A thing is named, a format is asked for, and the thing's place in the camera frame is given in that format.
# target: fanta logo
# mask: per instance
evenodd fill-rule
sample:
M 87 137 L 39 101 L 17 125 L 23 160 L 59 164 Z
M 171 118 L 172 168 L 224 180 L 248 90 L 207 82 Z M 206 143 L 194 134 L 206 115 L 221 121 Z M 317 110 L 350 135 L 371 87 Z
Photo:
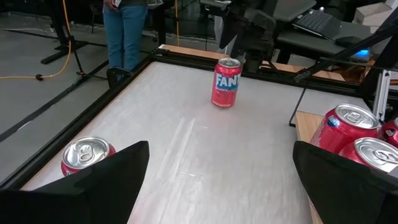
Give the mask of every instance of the fanta logo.
M 338 127 L 340 125 L 340 121 L 337 118 L 335 118 L 333 115 L 331 115 L 328 118 L 328 125 L 331 127 Z
M 216 74 L 216 87 L 220 90 L 235 90 L 238 88 L 241 74 L 234 77 L 225 77 L 220 73 Z

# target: pull tab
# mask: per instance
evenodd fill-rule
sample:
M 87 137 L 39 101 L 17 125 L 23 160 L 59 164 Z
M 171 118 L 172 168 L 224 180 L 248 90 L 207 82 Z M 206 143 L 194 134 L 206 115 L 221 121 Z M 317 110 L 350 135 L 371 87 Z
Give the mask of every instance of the pull tab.
M 354 124 L 358 124 L 362 120 L 362 117 L 363 116 L 361 114 L 354 111 L 351 111 L 346 115 L 346 119 Z
M 398 164 L 397 156 L 389 151 L 375 150 L 373 151 L 373 154 L 381 161 Z
M 87 162 L 93 158 L 93 148 L 91 145 L 84 145 L 79 149 L 79 161 Z

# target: white box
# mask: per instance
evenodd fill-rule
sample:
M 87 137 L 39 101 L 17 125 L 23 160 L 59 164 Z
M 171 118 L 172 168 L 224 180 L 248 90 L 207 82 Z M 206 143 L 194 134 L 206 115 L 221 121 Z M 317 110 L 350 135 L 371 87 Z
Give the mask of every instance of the white box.
M 390 6 L 384 3 L 375 3 L 358 7 L 355 12 L 354 21 L 365 26 L 379 27 L 392 13 Z

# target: fanta can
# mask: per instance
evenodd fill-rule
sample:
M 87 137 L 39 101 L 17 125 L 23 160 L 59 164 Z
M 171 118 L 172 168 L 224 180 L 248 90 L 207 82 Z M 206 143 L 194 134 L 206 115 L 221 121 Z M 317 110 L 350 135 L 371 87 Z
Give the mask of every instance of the fanta can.
M 230 108 L 235 104 L 242 66 L 233 58 L 220 59 L 214 71 L 211 102 L 220 108 Z

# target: white table surface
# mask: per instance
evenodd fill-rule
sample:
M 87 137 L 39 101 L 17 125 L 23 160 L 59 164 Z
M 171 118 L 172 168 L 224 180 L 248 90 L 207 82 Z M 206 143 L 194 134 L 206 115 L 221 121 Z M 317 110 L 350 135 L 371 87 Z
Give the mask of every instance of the white table surface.
M 287 125 L 301 88 L 242 78 L 234 107 L 210 103 L 212 72 L 152 63 L 77 136 L 116 150 L 149 141 L 129 223 L 308 224 L 307 195 Z M 325 114 L 357 98 L 308 90 L 299 110 Z M 61 153 L 24 190 L 63 177 Z

